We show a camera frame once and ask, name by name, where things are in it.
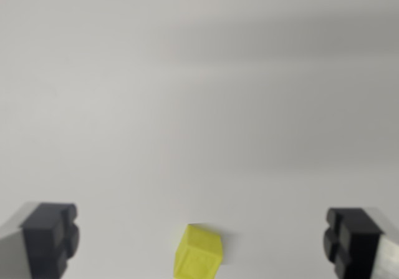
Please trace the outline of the black silver gripper left finger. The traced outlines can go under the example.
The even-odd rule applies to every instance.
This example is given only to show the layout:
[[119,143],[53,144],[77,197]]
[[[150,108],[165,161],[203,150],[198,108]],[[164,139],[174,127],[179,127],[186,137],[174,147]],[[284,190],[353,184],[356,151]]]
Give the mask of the black silver gripper left finger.
[[1,278],[62,278],[79,247],[74,203],[26,202],[1,224]]

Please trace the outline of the black silver gripper right finger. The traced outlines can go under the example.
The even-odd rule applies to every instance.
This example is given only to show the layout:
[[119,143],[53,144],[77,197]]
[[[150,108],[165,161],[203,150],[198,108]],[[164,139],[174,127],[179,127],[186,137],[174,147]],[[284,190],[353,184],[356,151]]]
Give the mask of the black silver gripper right finger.
[[323,247],[339,279],[398,278],[398,226],[377,208],[331,207]]

